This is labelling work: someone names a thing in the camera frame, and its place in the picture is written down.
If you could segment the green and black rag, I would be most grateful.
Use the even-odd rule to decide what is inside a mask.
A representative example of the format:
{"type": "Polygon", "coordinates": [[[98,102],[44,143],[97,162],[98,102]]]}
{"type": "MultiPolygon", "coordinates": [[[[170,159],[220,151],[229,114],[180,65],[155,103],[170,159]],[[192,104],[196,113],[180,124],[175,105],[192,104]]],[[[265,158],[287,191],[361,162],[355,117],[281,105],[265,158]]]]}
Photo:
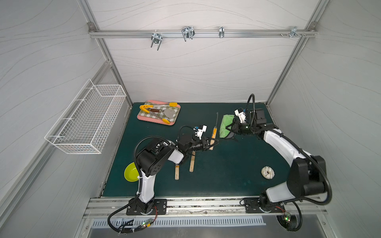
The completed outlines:
{"type": "Polygon", "coordinates": [[[234,115],[224,115],[220,125],[219,137],[221,139],[233,139],[235,133],[230,131],[232,123],[234,121],[234,115]]]}

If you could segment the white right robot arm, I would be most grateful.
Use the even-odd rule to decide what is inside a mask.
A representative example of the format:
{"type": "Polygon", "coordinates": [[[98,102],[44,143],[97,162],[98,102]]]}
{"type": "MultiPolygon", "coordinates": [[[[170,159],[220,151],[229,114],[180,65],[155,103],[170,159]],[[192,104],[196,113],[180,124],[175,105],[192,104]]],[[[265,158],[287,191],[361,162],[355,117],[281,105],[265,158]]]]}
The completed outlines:
{"type": "Polygon", "coordinates": [[[262,109],[237,109],[232,124],[226,127],[235,134],[251,134],[272,146],[288,163],[287,180],[266,189],[259,197],[259,207],[269,212],[277,203],[306,200],[327,205],[332,200],[332,187],[323,157],[313,156],[288,138],[278,126],[268,123],[262,109]]]}

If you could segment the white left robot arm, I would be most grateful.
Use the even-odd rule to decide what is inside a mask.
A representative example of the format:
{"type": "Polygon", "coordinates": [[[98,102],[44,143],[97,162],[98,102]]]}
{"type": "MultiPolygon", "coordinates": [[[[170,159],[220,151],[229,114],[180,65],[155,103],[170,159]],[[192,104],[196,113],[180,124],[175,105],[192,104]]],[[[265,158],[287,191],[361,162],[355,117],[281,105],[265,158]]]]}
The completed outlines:
{"type": "Polygon", "coordinates": [[[216,138],[191,134],[178,136],[176,142],[156,135],[141,139],[133,152],[134,164],[139,173],[139,187],[134,202],[141,209],[150,210],[154,202],[156,175],[167,161],[179,165],[192,152],[207,151],[218,144],[216,138]]]}

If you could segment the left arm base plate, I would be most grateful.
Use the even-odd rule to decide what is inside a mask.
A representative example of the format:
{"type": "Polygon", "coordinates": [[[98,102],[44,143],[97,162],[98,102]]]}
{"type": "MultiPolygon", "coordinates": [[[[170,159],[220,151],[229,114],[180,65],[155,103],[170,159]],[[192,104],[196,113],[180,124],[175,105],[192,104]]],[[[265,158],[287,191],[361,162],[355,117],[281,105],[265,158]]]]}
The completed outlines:
{"type": "Polygon", "coordinates": [[[153,198],[148,203],[142,202],[138,199],[131,199],[127,207],[126,215],[165,215],[167,211],[166,199],[153,198]]]}

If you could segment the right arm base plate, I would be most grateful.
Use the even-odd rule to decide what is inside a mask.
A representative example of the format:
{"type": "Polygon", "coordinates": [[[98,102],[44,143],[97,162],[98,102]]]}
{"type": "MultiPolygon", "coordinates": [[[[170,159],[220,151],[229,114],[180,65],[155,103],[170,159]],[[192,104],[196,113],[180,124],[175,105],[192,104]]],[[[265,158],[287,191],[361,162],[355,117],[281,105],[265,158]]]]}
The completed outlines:
{"type": "Polygon", "coordinates": [[[260,197],[243,198],[240,204],[244,206],[245,212],[249,214],[283,213],[285,211],[282,203],[272,203],[260,197]]]}

